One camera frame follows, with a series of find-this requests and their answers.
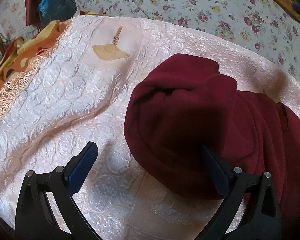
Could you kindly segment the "dark red fleece garment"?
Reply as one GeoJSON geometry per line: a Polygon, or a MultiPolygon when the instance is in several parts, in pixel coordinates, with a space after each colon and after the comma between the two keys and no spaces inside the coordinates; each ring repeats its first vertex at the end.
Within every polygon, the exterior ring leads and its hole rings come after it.
{"type": "Polygon", "coordinates": [[[210,59],[176,54],[133,90],[125,139],[136,161],[183,196],[223,199],[212,157],[271,174],[282,224],[300,222],[300,119],[262,93],[237,89],[210,59]]]}

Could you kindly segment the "pink quilted satin bedspread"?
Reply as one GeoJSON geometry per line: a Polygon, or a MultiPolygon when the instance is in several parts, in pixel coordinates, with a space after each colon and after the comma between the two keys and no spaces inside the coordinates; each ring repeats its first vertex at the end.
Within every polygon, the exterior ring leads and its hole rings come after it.
{"type": "Polygon", "coordinates": [[[98,158],[74,201],[103,239],[196,237],[220,201],[188,200],[162,186],[123,135],[134,87],[177,53],[218,62],[240,90],[280,100],[300,118],[300,83],[248,49],[161,21],[74,17],[1,90],[0,218],[8,230],[26,172],[51,172],[93,141],[98,158]]]}

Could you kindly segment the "orange yellow patterned blanket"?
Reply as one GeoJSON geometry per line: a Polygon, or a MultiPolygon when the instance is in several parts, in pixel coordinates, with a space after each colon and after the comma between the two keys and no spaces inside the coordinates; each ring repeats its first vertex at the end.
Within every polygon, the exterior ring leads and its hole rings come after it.
{"type": "Polygon", "coordinates": [[[68,21],[53,20],[26,42],[21,36],[15,38],[0,61],[0,91],[5,83],[26,70],[32,58],[53,47],[67,26],[68,21]]]}

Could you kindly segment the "floral covered furniture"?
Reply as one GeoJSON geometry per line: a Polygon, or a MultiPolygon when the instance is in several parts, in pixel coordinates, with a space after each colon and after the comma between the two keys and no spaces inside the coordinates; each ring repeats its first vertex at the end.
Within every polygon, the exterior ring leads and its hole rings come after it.
{"type": "Polygon", "coordinates": [[[25,0],[0,0],[0,37],[4,42],[17,36],[30,40],[37,34],[36,25],[26,24],[25,0]]]}

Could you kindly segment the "floral white bed sheet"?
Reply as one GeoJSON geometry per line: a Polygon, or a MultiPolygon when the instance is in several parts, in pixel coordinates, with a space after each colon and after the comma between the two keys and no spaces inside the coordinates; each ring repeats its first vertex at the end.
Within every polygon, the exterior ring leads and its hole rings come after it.
{"type": "Polygon", "coordinates": [[[82,11],[165,21],[247,48],[300,81],[300,23],[273,0],[75,0],[82,11]]]}

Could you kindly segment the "blue plastic bag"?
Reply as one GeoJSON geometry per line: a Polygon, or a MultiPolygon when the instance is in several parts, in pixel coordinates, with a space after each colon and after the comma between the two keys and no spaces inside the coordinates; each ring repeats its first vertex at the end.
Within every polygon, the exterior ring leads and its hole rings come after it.
{"type": "Polygon", "coordinates": [[[72,0],[41,0],[38,6],[42,26],[51,21],[66,21],[75,14],[77,7],[72,0]]]}

